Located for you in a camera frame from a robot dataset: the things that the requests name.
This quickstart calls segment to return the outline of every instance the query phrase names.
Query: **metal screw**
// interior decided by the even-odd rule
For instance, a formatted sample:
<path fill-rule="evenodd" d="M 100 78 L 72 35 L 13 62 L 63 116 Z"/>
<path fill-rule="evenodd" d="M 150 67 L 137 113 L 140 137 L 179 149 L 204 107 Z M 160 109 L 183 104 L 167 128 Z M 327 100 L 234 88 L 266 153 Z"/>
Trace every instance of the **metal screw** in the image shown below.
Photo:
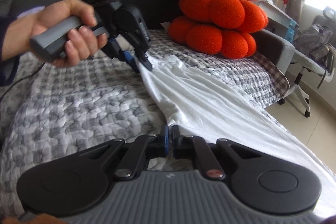
<path fill-rule="evenodd" d="M 207 176 L 213 179 L 219 179 L 223 176 L 223 172 L 217 169 L 211 169 L 207 171 Z"/>
<path fill-rule="evenodd" d="M 130 177 L 132 174 L 132 172 L 128 169 L 118 169 L 116 172 L 115 172 L 115 175 L 117 177 L 120 177 L 120 178 L 127 178 L 127 177 Z"/>

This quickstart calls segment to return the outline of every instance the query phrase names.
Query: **gray checkered blanket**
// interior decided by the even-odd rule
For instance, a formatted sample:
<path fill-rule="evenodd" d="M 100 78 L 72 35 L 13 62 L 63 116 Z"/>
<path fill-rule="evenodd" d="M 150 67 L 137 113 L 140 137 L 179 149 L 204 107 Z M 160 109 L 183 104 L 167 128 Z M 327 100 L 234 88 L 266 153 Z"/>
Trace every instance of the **gray checkered blanket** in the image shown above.
<path fill-rule="evenodd" d="M 265 115 L 262 107 L 278 101 L 289 89 L 285 76 L 259 53 L 225 60 L 175 44 L 160 30 L 152 31 L 151 38 L 150 55 L 176 55 L 187 65 L 235 87 Z M 39 65 L 38 60 L 23 56 L 16 80 Z M 47 64 L 34 78 L 16 85 L 0 107 L 4 141 L 0 215 L 6 216 L 23 212 L 16 182 L 26 170 L 114 138 L 132 142 L 141 134 L 158 132 L 165 123 L 141 76 L 126 63 L 107 57 L 86 60 L 73 68 Z"/>

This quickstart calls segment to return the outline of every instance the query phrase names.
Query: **tile floor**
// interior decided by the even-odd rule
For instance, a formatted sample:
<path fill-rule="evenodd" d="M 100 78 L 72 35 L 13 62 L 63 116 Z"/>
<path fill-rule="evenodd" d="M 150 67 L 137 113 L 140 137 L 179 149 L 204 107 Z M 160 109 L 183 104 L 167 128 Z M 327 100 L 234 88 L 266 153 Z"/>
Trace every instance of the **tile floor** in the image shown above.
<path fill-rule="evenodd" d="M 285 104 L 266 110 L 336 172 L 336 121 L 323 107 L 310 99 L 311 116 L 306 118 L 304 106 L 291 94 Z"/>

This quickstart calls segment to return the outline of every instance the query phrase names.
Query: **black cable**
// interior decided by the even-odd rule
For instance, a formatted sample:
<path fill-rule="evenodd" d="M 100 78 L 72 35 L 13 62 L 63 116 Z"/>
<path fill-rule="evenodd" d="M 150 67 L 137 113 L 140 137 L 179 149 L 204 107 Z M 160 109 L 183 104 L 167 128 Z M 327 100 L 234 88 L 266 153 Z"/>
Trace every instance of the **black cable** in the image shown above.
<path fill-rule="evenodd" d="M 31 75 L 28 75 L 28 76 L 26 76 L 26 77 L 24 77 L 24 78 L 21 78 L 21 79 L 19 79 L 19 80 L 17 80 L 13 85 L 11 85 L 10 86 L 10 88 L 8 89 L 8 90 L 6 90 L 3 94 L 2 94 L 2 96 L 1 96 L 1 98 L 0 98 L 0 104 L 1 104 L 1 102 L 2 102 L 2 99 L 5 97 L 5 95 L 16 85 L 16 84 L 18 84 L 18 83 L 20 83 L 21 81 L 23 81 L 23 80 L 25 80 L 25 79 L 27 79 L 27 78 L 30 78 L 30 77 L 33 77 L 34 75 L 36 75 L 36 74 L 38 74 L 38 72 L 43 68 L 43 66 L 45 65 L 45 63 L 42 63 L 42 65 L 34 72 L 34 73 L 32 73 Z"/>
<path fill-rule="evenodd" d="M 93 3 L 92 6 L 96 8 L 96 7 L 103 6 L 103 5 L 106 5 L 112 2 L 117 2 L 117 1 L 120 1 L 120 0 L 103 0 L 100 2 Z"/>

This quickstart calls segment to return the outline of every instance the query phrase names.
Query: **white towel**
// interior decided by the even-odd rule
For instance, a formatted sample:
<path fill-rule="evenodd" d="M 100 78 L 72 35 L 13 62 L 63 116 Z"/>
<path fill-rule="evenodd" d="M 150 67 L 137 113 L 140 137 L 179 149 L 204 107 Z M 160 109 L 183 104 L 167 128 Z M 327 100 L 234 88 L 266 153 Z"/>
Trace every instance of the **white towel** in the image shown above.
<path fill-rule="evenodd" d="M 182 135 L 198 135 L 211 143 L 227 138 L 307 167 L 322 183 L 314 213 L 324 218 L 336 214 L 336 178 L 332 172 L 296 137 L 267 117 L 261 107 L 252 106 L 236 89 L 187 67 L 176 56 L 148 59 L 153 71 L 141 64 L 139 70 L 169 126 L 178 124 Z"/>

